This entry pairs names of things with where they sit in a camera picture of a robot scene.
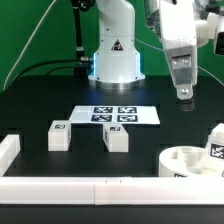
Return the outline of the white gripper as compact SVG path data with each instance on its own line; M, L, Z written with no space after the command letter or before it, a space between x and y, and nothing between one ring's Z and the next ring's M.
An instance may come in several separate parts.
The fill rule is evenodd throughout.
M224 56L224 0L145 0L146 25L162 42L182 111L193 111L197 48Z

